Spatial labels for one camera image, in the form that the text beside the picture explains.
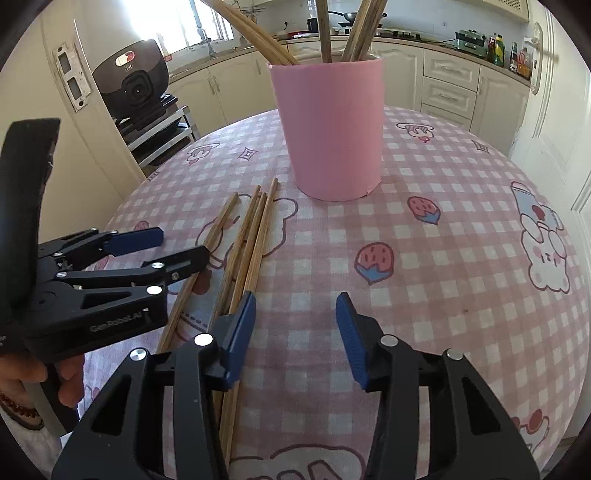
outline table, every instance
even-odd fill
[[[134,267],[202,242],[238,191],[241,202],[176,330],[177,344],[191,338],[207,327],[253,186],[268,189],[275,176],[281,185],[256,292],[231,477],[361,477],[378,394],[361,391],[349,370],[334,314],[344,290],[360,313],[414,348],[465,352],[542,467],[573,414],[587,365],[579,259],[524,173],[447,122],[386,107],[382,183],[344,203],[313,200],[296,188],[277,111],[237,122],[164,164],[109,223],[120,231],[160,225],[164,246],[95,268]],[[169,306],[178,289],[170,287]],[[80,408],[132,348],[154,351],[159,335],[88,354]],[[424,393],[418,473],[428,461]],[[167,472],[174,469],[171,435]]]

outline stove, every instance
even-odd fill
[[[336,29],[336,35],[349,35],[351,27]],[[411,30],[400,30],[397,28],[379,28],[375,31],[376,37],[397,38],[399,40],[421,41],[421,35]]]

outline cabinet handle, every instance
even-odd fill
[[[450,97],[449,95],[445,95],[444,93],[440,93],[439,96],[445,100],[449,100],[451,102],[457,102],[456,97]]]
[[[450,67],[446,67],[445,65],[443,65],[441,67],[442,70],[447,70],[448,72],[453,72],[453,73],[457,73],[458,75],[462,74],[461,70],[456,70],[456,69],[451,69]]]

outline human hand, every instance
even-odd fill
[[[84,355],[68,358],[57,364],[57,372],[61,378],[58,397],[67,407],[75,407],[84,394],[83,366]],[[15,404],[34,408],[33,401],[29,398],[22,382],[41,383],[46,379],[45,365],[29,353],[0,355],[0,392]]]

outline sleeve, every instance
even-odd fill
[[[0,408],[0,416],[15,440],[28,456],[29,460],[45,475],[51,477],[51,471],[61,453],[61,441],[51,435],[46,428],[27,430]]]

